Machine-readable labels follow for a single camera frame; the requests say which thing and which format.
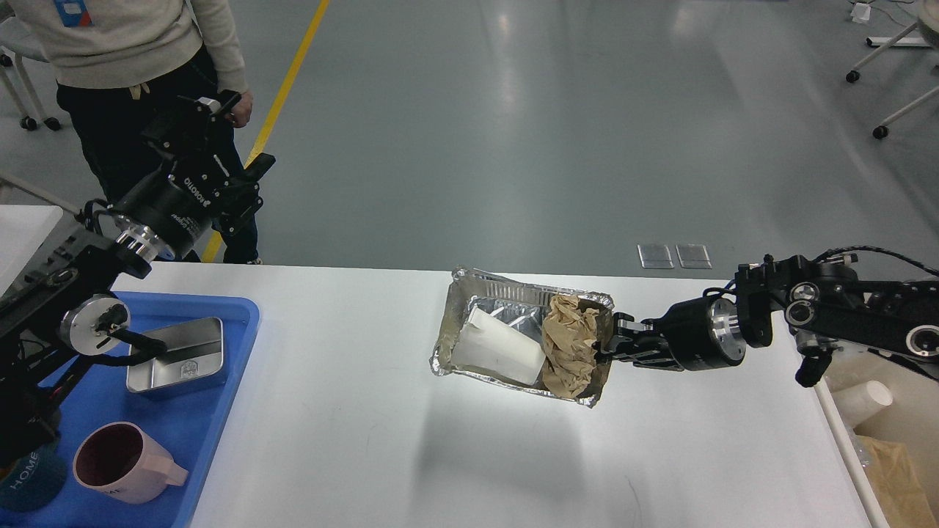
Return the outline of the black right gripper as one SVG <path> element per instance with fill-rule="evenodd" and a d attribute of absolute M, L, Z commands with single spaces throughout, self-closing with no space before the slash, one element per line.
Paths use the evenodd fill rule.
<path fill-rule="evenodd" d="M 705 296 L 672 305 L 660 318 L 660 333 L 625 313 L 613 313 L 613 335 L 596 344 L 596 363 L 614 361 L 647 369 L 702 371 L 737 367 L 745 358 L 737 306 Z"/>

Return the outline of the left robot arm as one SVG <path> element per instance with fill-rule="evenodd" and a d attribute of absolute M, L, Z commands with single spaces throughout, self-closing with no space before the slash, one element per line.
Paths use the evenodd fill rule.
<path fill-rule="evenodd" d="M 259 181 L 275 163 L 261 153 L 244 169 L 221 161 L 224 118 L 241 100 L 179 97 L 143 130 L 158 169 L 120 201 L 88 201 L 79 230 L 2 300 L 2 465 L 59 437 L 59 407 L 94 365 L 127 367 L 167 353 L 130 330 L 112 287 L 145 278 L 154 260 L 188 254 L 212 227 L 229 234 L 262 207 Z"/>

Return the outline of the person's hand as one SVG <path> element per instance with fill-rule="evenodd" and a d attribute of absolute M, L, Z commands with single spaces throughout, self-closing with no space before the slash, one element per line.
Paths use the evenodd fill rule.
<path fill-rule="evenodd" d="M 244 128 L 252 117 L 254 111 L 254 94 L 251 90 L 242 92 L 239 101 L 232 107 L 227 119 L 235 129 Z"/>

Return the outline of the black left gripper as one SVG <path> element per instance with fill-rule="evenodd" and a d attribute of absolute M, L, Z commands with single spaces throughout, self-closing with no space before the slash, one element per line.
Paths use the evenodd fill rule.
<path fill-rule="evenodd" d="M 110 210 L 118 245 L 145 261 L 187 260 L 212 224 L 234 235 L 254 218 L 260 180 L 276 158 L 258 154 L 244 170 L 222 163 L 225 116 L 240 100 L 231 90 L 178 96 L 158 111 L 141 133 L 158 166 Z"/>

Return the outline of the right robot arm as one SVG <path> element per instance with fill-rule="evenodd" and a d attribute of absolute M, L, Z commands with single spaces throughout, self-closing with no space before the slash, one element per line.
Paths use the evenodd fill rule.
<path fill-rule="evenodd" d="M 858 253 L 889 255 L 928 274 L 908 281 L 862 280 Z M 614 361 L 668 371 L 737 367 L 748 348 L 772 344 L 771 315 L 781 313 L 802 361 L 795 380 L 813 387 L 836 351 L 858 351 L 936 381 L 937 270 L 872 245 L 829 249 L 809 260 L 764 256 L 741 264 L 724 287 L 671 305 L 637 322 L 615 313 L 613 334 L 597 339 L 598 364 Z"/>

